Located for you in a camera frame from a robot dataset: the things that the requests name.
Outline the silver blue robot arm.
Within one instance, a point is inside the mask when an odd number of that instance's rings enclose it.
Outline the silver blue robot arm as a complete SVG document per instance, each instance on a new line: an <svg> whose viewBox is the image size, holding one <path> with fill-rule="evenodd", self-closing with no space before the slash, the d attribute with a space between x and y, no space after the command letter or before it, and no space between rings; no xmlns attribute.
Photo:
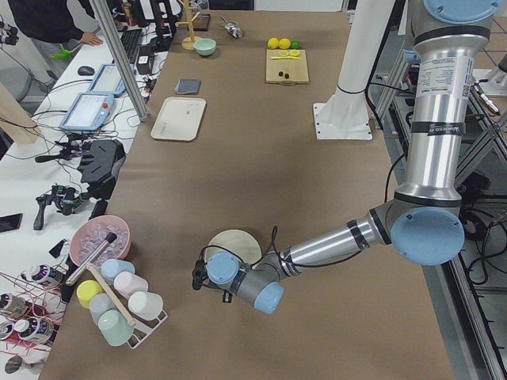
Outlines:
<svg viewBox="0 0 507 380"><path fill-rule="evenodd" d="M284 278L339 264L376 244L393 245L421 265L442 264L463 247L455 178L465 133L475 56L490 39L498 1L412 1L406 45L420 59L403 182L393 199L360 219L304 243L270 246L249 264L221 249L201 257L193 287L211 287L266 314L282 299Z"/></svg>

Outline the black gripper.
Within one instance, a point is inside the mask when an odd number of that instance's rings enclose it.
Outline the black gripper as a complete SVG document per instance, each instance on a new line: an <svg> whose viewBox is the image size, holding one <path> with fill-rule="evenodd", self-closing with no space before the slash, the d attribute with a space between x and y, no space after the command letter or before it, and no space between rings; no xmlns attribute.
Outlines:
<svg viewBox="0 0 507 380"><path fill-rule="evenodd" d="M232 302L232 293L230 293L229 291L224 291L222 302Z"/></svg>

